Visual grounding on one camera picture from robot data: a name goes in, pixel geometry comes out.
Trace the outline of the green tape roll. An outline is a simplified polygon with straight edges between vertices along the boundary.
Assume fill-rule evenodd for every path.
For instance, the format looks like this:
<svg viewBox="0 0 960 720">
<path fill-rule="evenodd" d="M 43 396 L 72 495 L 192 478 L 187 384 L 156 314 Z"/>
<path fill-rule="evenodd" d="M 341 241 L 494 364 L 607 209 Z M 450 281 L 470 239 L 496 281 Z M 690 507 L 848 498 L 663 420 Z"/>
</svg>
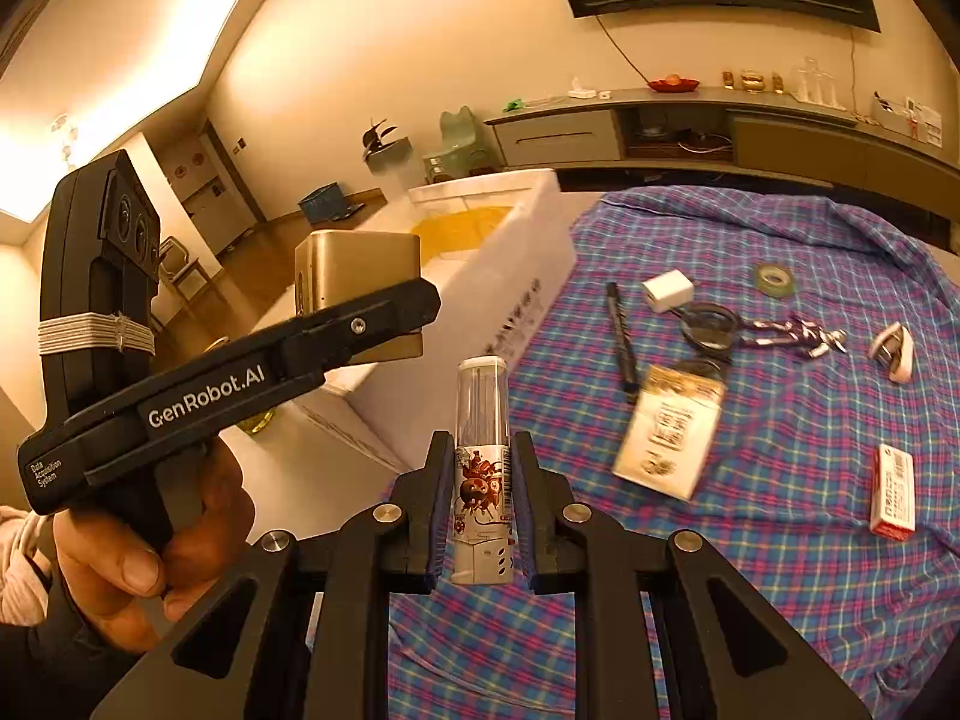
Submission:
<svg viewBox="0 0 960 720">
<path fill-rule="evenodd" d="M 796 280 L 786 265 L 759 263 L 754 268 L 755 288 L 765 296 L 788 299 L 796 294 Z"/>
</svg>

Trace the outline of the grey tv cabinet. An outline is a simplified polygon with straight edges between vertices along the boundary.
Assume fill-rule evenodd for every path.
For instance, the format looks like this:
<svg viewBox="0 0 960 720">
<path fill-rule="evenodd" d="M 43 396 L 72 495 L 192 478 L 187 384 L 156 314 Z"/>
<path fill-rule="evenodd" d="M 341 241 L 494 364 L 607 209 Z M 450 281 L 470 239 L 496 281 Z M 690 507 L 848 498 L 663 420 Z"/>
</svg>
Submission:
<svg viewBox="0 0 960 720">
<path fill-rule="evenodd" d="M 958 163 L 843 110 L 775 93 L 615 91 L 487 122 L 509 167 L 732 172 L 843 187 L 958 218 Z"/>
</svg>

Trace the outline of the black marker pen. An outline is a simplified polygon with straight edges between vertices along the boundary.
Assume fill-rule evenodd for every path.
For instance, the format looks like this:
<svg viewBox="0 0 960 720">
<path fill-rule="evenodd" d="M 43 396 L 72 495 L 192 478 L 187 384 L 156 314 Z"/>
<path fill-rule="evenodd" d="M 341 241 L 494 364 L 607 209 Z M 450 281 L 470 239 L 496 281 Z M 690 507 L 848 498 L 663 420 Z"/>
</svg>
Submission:
<svg viewBox="0 0 960 720">
<path fill-rule="evenodd" d="M 605 307 L 612 327 L 613 353 L 619 369 L 622 392 L 628 403 L 635 403 L 640 394 L 640 378 L 636 369 L 636 356 L 628 336 L 619 285 L 615 281 L 609 281 L 605 285 Z"/>
</svg>

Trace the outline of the green child chair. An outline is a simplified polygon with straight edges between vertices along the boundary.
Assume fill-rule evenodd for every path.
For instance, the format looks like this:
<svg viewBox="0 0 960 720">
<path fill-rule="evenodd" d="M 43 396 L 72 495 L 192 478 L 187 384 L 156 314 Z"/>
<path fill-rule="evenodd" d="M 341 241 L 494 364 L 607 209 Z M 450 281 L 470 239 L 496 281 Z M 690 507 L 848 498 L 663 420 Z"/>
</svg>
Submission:
<svg viewBox="0 0 960 720">
<path fill-rule="evenodd" d="M 500 169 L 500 158 L 469 106 L 439 117 L 441 149 L 423 158 L 428 184 L 483 176 Z"/>
</svg>

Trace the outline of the gold metal box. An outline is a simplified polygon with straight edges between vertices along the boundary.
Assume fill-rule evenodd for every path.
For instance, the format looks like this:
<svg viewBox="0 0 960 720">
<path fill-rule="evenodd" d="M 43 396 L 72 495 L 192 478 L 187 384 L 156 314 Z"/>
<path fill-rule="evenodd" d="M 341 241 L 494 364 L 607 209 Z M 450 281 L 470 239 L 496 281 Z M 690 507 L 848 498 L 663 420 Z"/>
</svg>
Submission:
<svg viewBox="0 0 960 720">
<path fill-rule="evenodd" d="M 334 307 L 420 277 L 420 239 L 408 232 L 314 231 L 295 250 L 298 316 Z M 423 333 L 412 333 L 356 355 L 350 364 L 423 355 Z"/>
</svg>

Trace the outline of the white card packet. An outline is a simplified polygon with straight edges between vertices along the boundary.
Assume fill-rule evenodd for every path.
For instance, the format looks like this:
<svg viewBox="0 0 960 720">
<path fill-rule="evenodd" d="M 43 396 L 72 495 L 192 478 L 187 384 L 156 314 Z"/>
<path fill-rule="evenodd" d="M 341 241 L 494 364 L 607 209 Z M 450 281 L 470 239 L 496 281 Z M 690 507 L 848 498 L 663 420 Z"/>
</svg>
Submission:
<svg viewBox="0 0 960 720">
<path fill-rule="evenodd" d="M 718 379 L 649 366 L 613 474 L 664 496 L 692 499 L 724 395 Z"/>
</svg>

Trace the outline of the white power adapter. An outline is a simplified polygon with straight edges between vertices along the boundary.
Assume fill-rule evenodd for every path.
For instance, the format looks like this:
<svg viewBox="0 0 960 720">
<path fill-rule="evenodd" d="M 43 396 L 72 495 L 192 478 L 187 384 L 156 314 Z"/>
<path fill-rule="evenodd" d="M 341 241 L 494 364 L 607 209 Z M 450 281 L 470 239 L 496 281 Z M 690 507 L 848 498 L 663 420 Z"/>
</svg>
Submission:
<svg viewBox="0 0 960 720">
<path fill-rule="evenodd" d="M 654 314 L 663 314 L 693 301 L 695 285 L 677 268 L 641 283 L 646 304 Z"/>
</svg>

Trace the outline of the white storage box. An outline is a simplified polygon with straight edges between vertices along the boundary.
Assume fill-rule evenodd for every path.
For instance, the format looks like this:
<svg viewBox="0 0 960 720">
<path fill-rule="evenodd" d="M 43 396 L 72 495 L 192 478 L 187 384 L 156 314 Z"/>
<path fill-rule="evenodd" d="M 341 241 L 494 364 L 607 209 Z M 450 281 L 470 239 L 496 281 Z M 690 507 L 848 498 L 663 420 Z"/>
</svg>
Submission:
<svg viewBox="0 0 960 720">
<path fill-rule="evenodd" d="M 420 239 L 420 277 L 438 289 L 423 355 L 340 367 L 278 408 L 256 444 L 293 458 L 343 449 L 402 473 L 420 466 L 434 431 L 454 427 L 457 367 L 493 355 L 516 366 L 576 263 L 569 205 L 550 169 L 412 188 L 355 231 Z M 295 282 L 263 317 L 296 316 Z"/>
</svg>

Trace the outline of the blue basket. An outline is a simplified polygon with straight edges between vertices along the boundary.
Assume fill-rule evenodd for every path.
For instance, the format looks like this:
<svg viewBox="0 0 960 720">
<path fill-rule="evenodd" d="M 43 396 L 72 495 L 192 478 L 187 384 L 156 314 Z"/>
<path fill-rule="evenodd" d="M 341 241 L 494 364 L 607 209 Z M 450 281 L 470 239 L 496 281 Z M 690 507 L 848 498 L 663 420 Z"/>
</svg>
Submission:
<svg viewBox="0 0 960 720">
<path fill-rule="evenodd" d="M 350 204 L 338 182 L 321 185 L 299 202 L 299 210 L 313 226 L 338 221 Z"/>
</svg>

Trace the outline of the clear tube with spider label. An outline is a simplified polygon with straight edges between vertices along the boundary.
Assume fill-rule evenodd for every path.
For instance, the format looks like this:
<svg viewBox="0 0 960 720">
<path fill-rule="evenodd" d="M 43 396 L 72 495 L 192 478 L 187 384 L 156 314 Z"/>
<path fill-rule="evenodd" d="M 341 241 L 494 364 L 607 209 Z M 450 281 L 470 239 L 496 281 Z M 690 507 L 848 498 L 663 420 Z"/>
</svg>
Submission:
<svg viewBox="0 0 960 720">
<path fill-rule="evenodd" d="M 451 582 L 462 587 L 512 580 L 508 366 L 498 356 L 457 369 L 452 488 Z"/>
</svg>

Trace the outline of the white stapler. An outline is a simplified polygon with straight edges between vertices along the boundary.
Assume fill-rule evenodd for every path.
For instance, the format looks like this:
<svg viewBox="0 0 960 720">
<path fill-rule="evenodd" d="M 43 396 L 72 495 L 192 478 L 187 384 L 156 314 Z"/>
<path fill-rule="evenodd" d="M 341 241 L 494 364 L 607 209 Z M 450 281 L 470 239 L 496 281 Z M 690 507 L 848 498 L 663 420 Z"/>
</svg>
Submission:
<svg viewBox="0 0 960 720">
<path fill-rule="evenodd" d="M 890 382 L 910 382 L 914 371 L 916 346 L 910 330 L 901 322 L 893 322 L 872 340 L 867 356 L 887 371 Z"/>
</svg>

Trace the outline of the red fruit plate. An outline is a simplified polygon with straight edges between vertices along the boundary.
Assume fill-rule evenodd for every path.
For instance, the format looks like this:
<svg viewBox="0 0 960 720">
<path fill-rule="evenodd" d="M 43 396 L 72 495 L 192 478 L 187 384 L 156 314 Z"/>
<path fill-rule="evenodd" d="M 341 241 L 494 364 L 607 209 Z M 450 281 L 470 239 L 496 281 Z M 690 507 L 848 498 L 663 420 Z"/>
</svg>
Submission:
<svg viewBox="0 0 960 720">
<path fill-rule="evenodd" d="M 662 94 L 680 94 L 680 93 L 692 93 L 692 91 L 697 91 L 700 82 L 695 80 L 695 78 L 683 78 L 679 75 L 669 75 L 665 78 L 659 78 L 659 80 L 651 80 L 647 83 L 652 91 Z"/>
</svg>

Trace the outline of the red white small box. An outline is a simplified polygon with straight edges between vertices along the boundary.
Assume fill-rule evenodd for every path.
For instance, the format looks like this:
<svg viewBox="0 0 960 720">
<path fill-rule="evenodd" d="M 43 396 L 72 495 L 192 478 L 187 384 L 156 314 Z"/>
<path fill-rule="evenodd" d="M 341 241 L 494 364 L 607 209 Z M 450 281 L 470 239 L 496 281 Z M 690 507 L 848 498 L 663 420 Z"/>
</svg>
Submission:
<svg viewBox="0 0 960 720">
<path fill-rule="evenodd" d="M 895 541 L 916 532 L 913 457 L 887 444 L 875 452 L 869 530 Z"/>
</svg>

